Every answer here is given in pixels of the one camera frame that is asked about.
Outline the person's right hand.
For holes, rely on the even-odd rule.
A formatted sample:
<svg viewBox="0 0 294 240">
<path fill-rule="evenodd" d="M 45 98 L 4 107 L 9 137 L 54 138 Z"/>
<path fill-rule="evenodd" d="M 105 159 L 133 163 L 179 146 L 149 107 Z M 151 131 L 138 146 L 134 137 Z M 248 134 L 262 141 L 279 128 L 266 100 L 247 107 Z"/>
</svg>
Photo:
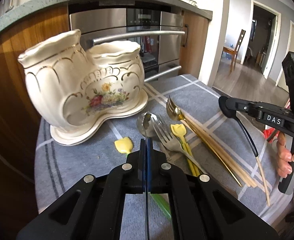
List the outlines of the person's right hand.
<svg viewBox="0 0 294 240">
<path fill-rule="evenodd" d="M 282 178 L 286 178 L 293 173 L 293 168 L 290 164 L 294 163 L 294 153 L 286 148 L 285 135 L 280 132 L 278 135 L 277 146 L 277 172 Z"/>
</svg>

